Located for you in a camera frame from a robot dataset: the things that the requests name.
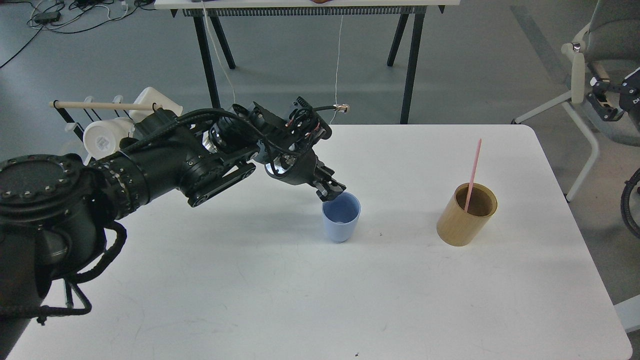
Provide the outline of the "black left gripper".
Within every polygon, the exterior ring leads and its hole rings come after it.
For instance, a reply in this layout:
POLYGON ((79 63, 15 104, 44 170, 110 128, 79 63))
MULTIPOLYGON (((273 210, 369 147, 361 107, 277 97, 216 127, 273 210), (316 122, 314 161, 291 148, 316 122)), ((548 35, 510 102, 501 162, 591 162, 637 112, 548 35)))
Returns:
POLYGON ((334 171, 320 161, 313 150, 294 157, 282 155, 265 164, 270 177, 289 185, 309 185, 317 189, 322 202, 333 200, 346 190, 346 186, 333 180, 334 171))

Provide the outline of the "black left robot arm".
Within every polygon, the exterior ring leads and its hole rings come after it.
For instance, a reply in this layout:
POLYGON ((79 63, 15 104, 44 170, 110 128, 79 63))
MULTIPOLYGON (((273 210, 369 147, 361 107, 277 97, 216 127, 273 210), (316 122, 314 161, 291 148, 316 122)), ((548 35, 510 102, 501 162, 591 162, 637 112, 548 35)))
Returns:
POLYGON ((345 185, 313 151, 332 136, 322 110, 302 97, 285 118, 258 103, 182 115, 154 105, 137 124, 139 139, 89 164, 76 153, 2 161, 1 358, 30 320, 89 313, 79 285, 121 252, 127 232, 118 220, 170 191, 198 207, 263 164, 271 178, 313 187, 322 202, 337 198, 345 185))

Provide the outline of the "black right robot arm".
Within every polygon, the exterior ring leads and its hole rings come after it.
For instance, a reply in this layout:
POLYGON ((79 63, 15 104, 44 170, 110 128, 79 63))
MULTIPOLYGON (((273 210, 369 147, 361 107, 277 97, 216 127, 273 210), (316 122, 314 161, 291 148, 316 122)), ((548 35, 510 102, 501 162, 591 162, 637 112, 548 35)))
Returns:
MULTIPOLYGON (((629 73, 621 84, 610 83, 594 76, 590 81, 592 91, 587 94, 587 99, 596 110, 599 119, 603 122, 616 122, 622 114, 626 114, 633 125, 639 125, 639 69, 629 73), (611 107, 607 103, 607 94, 618 95, 618 107, 611 107)), ((624 182, 621 193, 620 211, 622 221, 627 229, 638 239, 640 237, 639 224, 634 218, 631 200, 633 193, 639 194, 640 169, 624 182)))

